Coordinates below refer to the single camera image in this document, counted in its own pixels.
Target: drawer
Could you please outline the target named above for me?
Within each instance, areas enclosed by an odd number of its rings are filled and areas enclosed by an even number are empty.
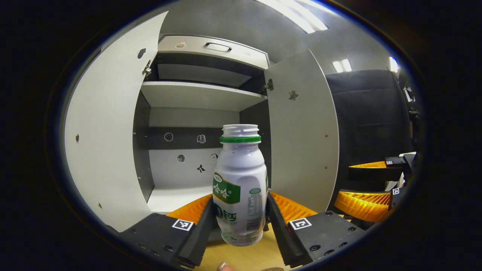
[[[265,52],[216,38],[166,35],[159,42],[158,53],[200,54],[232,60],[263,70],[269,67]]]

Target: white bottle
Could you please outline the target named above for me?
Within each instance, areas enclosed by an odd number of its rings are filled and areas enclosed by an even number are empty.
[[[213,178],[213,201],[223,240],[248,246],[263,237],[268,176],[258,148],[258,125],[223,126],[223,150]]]

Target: bottle label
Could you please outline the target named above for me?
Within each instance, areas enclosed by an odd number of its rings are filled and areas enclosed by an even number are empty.
[[[240,202],[241,186],[227,182],[219,173],[215,172],[213,178],[213,194],[225,203],[235,204]]]

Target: black background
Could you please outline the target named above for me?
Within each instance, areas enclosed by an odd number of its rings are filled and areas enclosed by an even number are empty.
[[[408,204],[326,268],[477,269],[473,260],[480,235],[476,231],[480,174],[471,163],[477,153],[475,129],[480,116],[475,85],[480,71],[475,63],[477,9],[459,1],[340,2],[387,33],[417,64],[429,113],[427,164]],[[85,59],[93,44],[159,3],[13,1],[14,6],[2,7],[7,26],[3,36],[9,45],[2,50],[8,78],[4,191],[9,197],[4,198],[7,227],[2,238],[6,268],[146,268],[94,234],[98,229],[87,226],[91,224],[81,223],[88,221],[85,214],[72,212],[49,172],[43,132],[50,91],[69,60]],[[81,47],[84,53],[76,54]],[[53,136],[46,131],[48,138]]]

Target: screw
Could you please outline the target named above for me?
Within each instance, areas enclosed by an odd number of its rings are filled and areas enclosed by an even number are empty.
[[[312,245],[309,249],[310,249],[310,251],[317,251],[318,249],[320,249],[320,247],[321,246],[319,244],[317,244],[317,245]]]
[[[164,249],[170,252],[174,252],[174,248],[170,245],[164,245]]]
[[[333,251],[335,251],[335,250],[330,249],[330,250],[328,250],[327,252],[325,252],[325,254],[324,254],[324,255],[326,256],[326,255],[328,255],[328,254],[332,253]]]

